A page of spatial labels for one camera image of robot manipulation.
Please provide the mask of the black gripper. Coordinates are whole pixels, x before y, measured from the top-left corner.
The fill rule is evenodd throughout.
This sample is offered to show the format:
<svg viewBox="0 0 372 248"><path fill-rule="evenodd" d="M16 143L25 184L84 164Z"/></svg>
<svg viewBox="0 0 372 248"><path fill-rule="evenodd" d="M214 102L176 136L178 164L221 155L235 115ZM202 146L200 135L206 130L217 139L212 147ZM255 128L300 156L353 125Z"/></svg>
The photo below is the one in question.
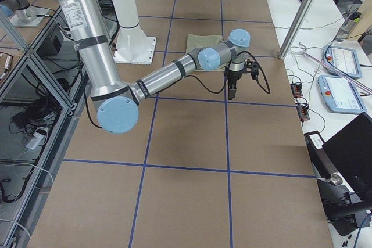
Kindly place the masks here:
<svg viewBox="0 0 372 248"><path fill-rule="evenodd" d="M242 75L243 70L227 70L228 100L233 100L235 98L237 92L237 81L241 79Z"/></svg>

